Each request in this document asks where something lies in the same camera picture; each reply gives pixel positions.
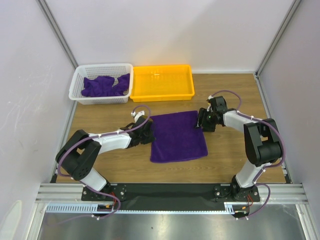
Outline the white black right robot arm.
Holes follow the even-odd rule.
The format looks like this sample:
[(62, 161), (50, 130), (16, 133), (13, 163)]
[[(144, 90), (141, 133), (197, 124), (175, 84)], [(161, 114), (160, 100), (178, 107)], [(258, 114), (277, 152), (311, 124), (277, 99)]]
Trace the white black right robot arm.
[(214, 132), (217, 125), (233, 128), (244, 134), (247, 161), (233, 176), (228, 190), (215, 191), (216, 199), (244, 201), (253, 193), (259, 177), (284, 156), (284, 147), (276, 122), (272, 118), (248, 116), (235, 108), (228, 108), (223, 96), (209, 96), (208, 107), (200, 108), (196, 128)]

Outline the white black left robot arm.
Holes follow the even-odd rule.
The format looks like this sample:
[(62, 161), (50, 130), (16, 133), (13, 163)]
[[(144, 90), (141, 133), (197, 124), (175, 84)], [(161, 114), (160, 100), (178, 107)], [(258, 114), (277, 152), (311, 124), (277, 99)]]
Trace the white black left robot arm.
[(55, 160), (71, 178), (85, 184), (88, 192), (92, 192), (99, 200), (105, 200), (112, 188), (110, 182), (94, 169), (98, 155), (154, 142), (153, 123), (151, 118), (142, 115), (114, 132), (99, 135), (77, 130), (58, 152)]

